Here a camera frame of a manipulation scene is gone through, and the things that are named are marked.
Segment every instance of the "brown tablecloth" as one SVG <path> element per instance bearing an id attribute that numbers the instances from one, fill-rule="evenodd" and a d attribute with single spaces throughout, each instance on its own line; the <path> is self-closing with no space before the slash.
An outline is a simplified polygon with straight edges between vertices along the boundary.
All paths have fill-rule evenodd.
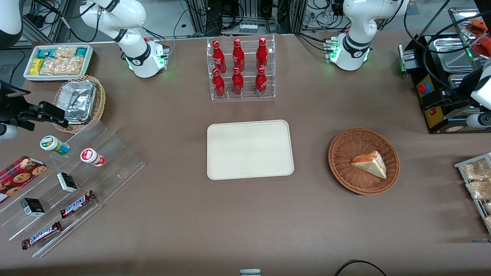
<path id="1" fill-rule="evenodd" d="M 178 41 L 169 69 L 150 79 L 128 69 L 116 44 L 93 44 L 103 121 L 148 164 L 42 258 L 0 234 L 0 275 L 333 275 L 349 259 L 388 275 L 489 275 L 490 247 L 471 243 L 489 235 L 453 164 L 490 152 L 491 136 L 427 134 L 399 72 L 397 46 L 408 41 L 380 32 L 363 67 L 345 72 L 296 36 L 277 35 L 277 97 L 246 103 L 210 100 L 206 39 Z M 51 100 L 59 86 L 26 82 L 26 98 Z M 208 179 L 209 125 L 272 119 L 290 125 L 292 175 Z M 352 127 L 398 151 L 401 174 L 388 192 L 356 195 L 331 174 L 329 143 Z M 37 123 L 0 144 L 0 167 L 21 155 L 48 160 L 39 147 L 48 134 L 69 138 Z"/>

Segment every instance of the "cookie box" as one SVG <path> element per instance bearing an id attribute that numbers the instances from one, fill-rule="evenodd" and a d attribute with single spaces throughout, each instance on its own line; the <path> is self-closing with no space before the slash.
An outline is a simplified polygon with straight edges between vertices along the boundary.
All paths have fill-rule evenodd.
<path id="1" fill-rule="evenodd" d="M 46 165 L 29 156 L 22 156 L 0 171 L 0 203 L 13 196 L 36 176 L 47 170 Z"/>

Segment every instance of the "wicker basket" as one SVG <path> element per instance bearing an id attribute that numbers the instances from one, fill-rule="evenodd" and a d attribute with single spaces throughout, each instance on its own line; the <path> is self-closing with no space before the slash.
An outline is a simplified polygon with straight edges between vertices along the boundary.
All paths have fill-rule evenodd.
<path id="1" fill-rule="evenodd" d="M 106 104 L 106 92 L 104 91 L 104 87 L 102 87 L 101 83 L 94 77 L 92 76 L 83 76 L 80 78 L 72 79 L 69 80 L 71 83 L 76 83 L 76 82 L 81 82 L 81 81 L 92 81 L 96 84 L 97 86 L 97 91 L 95 95 L 95 100 L 94 100 L 94 107 L 92 108 L 92 114 L 91 114 L 91 119 L 89 121 L 90 125 L 95 125 L 97 122 L 101 120 L 102 113 L 104 112 L 104 104 Z M 58 93 L 56 93 L 55 100 L 53 101 L 53 104 L 56 105 L 58 102 L 58 97 L 60 96 L 61 92 L 61 87 L 58 89 Z M 53 124 L 56 129 L 59 131 L 63 132 L 69 132 L 69 133 L 77 133 L 79 132 L 82 128 L 87 126 L 85 125 L 68 125 L 66 128 L 62 128 L 57 124 Z"/>
<path id="2" fill-rule="evenodd" d="M 377 150 L 387 167 L 387 179 L 378 178 L 351 165 L 351 160 Z M 359 194 L 386 192 L 399 177 L 399 157 L 390 142 L 379 133 L 364 128 L 348 129 L 338 134 L 328 152 L 332 173 L 344 187 Z"/>

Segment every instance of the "red bottle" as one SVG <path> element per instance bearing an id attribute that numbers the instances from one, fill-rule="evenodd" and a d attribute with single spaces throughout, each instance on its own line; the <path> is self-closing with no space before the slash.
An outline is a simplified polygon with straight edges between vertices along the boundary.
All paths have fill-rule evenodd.
<path id="1" fill-rule="evenodd" d="M 264 71 L 264 67 L 261 67 L 257 70 L 256 95 L 258 95 L 259 97 L 262 97 L 264 96 L 264 94 L 266 94 L 266 82 L 268 81 L 268 79 L 266 78 Z"/>
<path id="2" fill-rule="evenodd" d="M 225 82 L 223 78 L 220 76 L 220 71 L 217 68 L 213 68 L 213 89 L 215 90 L 215 94 L 217 97 L 223 98 L 225 97 Z"/>
<path id="3" fill-rule="evenodd" d="M 213 41 L 213 63 L 215 67 L 220 70 L 220 74 L 225 74 L 227 72 L 227 66 L 225 65 L 225 55 L 220 49 L 220 43 L 218 41 Z"/>
<path id="4" fill-rule="evenodd" d="M 234 67 L 232 82 L 234 84 L 234 93 L 237 96 L 242 95 L 242 92 L 244 91 L 244 77 L 242 77 L 241 70 L 238 66 Z"/>
<path id="5" fill-rule="evenodd" d="M 246 62 L 244 58 L 244 50 L 241 47 L 241 40 L 234 39 L 234 52 L 232 53 L 232 57 L 234 59 L 234 66 L 238 66 L 241 72 L 243 72 L 246 68 Z"/>
<path id="6" fill-rule="evenodd" d="M 268 49 L 266 48 L 266 38 L 259 38 L 259 47 L 256 52 L 256 67 L 259 70 L 261 66 L 268 65 Z"/>

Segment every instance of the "sandwich slice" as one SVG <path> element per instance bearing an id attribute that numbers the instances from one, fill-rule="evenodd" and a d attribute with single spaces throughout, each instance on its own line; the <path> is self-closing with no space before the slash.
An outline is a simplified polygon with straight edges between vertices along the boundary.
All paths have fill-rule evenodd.
<path id="1" fill-rule="evenodd" d="M 387 168 L 383 163 L 382 156 L 378 151 L 360 155 L 351 160 L 351 165 L 362 169 L 376 177 L 387 178 Z"/>

